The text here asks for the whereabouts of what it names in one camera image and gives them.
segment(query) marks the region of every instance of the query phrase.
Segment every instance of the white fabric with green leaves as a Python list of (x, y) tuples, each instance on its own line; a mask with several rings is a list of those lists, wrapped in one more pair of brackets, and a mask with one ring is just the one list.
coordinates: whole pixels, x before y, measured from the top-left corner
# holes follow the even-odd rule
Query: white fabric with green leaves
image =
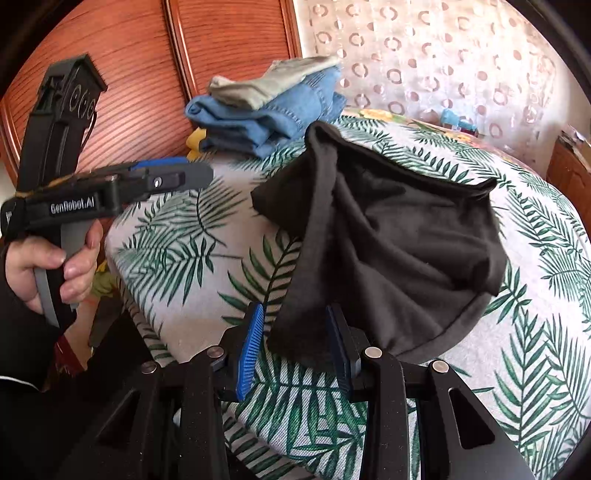
[[(502, 291), (442, 358), (477, 392), (535, 477), (552, 478), (591, 417), (591, 248), (575, 209), (535, 174), (444, 132), (349, 116), (337, 126), (425, 175), (498, 180), (491, 202), (509, 258)], [(249, 194), (303, 148), (296, 141), (264, 160), (209, 156), (209, 188), (152, 197), (111, 228), (111, 271), (162, 365), (216, 344), (251, 300), (265, 305), (271, 328), (300, 243), (258, 215)], [(408, 403), (414, 480), (418, 433)], [(262, 351), (247, 401), (225, 405), (223, 415), (230, 448), (260, 478), (359, 476), (366, 405), (344, 401), (326, 374)]]

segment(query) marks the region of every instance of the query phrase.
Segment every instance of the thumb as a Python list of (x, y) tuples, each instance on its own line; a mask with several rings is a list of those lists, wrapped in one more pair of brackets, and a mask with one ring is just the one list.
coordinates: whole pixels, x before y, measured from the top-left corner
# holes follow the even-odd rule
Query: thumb
[(66, 259), (66, 252), (39, 236), (29, 236), (22, 241), (10, 244), (10, 255), (6, 258), (6, 268), (13, 271), (29, 268), (58, 268)]

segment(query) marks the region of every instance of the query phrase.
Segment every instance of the hand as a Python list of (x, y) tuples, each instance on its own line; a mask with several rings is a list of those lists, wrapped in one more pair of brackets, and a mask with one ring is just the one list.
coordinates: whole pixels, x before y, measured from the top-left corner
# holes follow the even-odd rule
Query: hand
[[(64, 284), (60, 287), (64, 303), (80, 303), (92, 288), (103, 228), (95, 220), (86, 234), (82, 249), (64, 264)], [(66, 252), (44, 238), (29, 236), (12, 242), (6, 255), (8, 286), (32, 311), (43, 314), (33, 268), (52, 270), (64, 263)]]

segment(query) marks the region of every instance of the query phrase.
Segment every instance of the beige folded garment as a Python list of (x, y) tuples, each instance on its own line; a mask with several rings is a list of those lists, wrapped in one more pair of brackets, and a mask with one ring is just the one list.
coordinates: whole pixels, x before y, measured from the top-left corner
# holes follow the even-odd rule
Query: beige folded garment
[(334, 67), (339, 62), (340, 58), (336, 55), (276, 60), (258, 79), (234, 82), (226, 77), (215, 76), (209, 82), (209, 93), (227, 105), (258, 110), (300, 83), (310, 73)]

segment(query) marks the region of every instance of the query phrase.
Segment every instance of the yellow cloth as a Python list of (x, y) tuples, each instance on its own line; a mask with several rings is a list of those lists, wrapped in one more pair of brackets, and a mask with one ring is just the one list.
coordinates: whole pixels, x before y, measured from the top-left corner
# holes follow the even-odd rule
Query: yellow cloth
[(189, 161), (195, 161), (199, 158), (199, 142), (205, 138), (206, 131), (204, 128), (196, 129), (191, 135), (189, 135), (186, 145), (191, 149), (187, 154)]

